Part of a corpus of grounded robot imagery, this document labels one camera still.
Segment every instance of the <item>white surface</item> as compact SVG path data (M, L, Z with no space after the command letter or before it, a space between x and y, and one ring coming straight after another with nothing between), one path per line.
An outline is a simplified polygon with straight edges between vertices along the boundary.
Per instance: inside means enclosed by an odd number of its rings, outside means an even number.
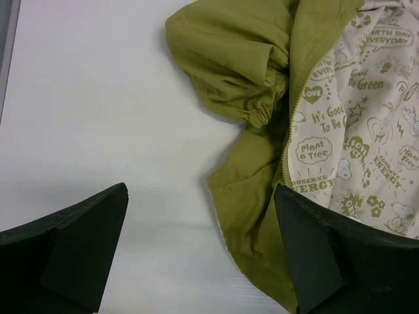
M164 43L187 0L23 0L0 127L0 230L130 191L101 314L281 313L224 251L204 178L239 127Z

